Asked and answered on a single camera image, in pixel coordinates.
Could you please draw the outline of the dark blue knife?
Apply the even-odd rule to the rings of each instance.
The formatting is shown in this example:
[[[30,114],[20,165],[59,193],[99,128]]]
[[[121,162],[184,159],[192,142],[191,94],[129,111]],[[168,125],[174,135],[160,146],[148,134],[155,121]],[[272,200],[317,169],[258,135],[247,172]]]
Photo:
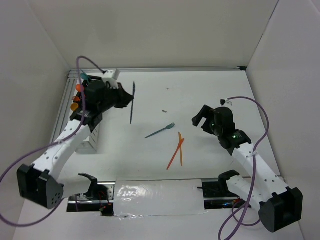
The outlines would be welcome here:
[[[133,85],[132,85],[132,101],[131,101],[131,110],[130,110],[130,124],[132,124],[132,121],[133,121],[133,112],[134,112],[134,99],[135,99],[135,93],[136,93],[136,83],[133,82]]]

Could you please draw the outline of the teal spoon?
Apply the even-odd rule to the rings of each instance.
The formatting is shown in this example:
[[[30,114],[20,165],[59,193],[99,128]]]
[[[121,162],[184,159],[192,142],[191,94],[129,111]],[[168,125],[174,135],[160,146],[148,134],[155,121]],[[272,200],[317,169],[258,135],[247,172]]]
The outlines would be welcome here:
[[[92,81],[92,79],[85,73],[85,72],[82,72],[80,74],[80,78],[83,80],[83,81],[87,81],[88,83],[90,83]]]

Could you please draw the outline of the yellow spoon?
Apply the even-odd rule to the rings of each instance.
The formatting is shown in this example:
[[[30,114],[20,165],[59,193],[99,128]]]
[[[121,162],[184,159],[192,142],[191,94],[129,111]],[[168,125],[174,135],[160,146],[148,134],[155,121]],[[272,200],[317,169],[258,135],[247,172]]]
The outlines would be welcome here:
[[[74,112],[79,108],[79,104],[74,102],[71,104],[70,109]]]

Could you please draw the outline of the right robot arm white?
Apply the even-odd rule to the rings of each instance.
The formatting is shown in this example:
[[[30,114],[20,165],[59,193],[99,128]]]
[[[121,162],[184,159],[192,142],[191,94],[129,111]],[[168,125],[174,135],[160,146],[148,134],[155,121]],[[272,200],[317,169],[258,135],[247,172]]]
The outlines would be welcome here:
[[[205,119],[202,129],[214,135],[220,145],[237,160],[254,181],[254,187],[235,170],[219,175],[218,190],[223,196],[235,194],[247,199],[258,212],[263,226],[271,233],[281,230],[302,218],[303,194],[297,188],[290,188],[267,165],[254,149],[248,135],[236,128],[233,113],[228,107],[211,108],[204,105],[192,118],[196,127]]]

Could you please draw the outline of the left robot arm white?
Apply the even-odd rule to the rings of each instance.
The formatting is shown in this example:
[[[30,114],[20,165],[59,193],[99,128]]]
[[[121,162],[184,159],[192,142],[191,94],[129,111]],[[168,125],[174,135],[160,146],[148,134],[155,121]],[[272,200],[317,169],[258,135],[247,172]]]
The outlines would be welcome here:
[[[17,170],[20,196],[47,209],[59,201],[82,194],[86,199],[97,197],[97,178],[78,173],[72,180],[62,180],[67,161],[103,120],[111,108],[126,108],[134,97],[118,82],[94,80],[80,87],[80,101],[65,129],[45,153],[31,165],[22,164]]]

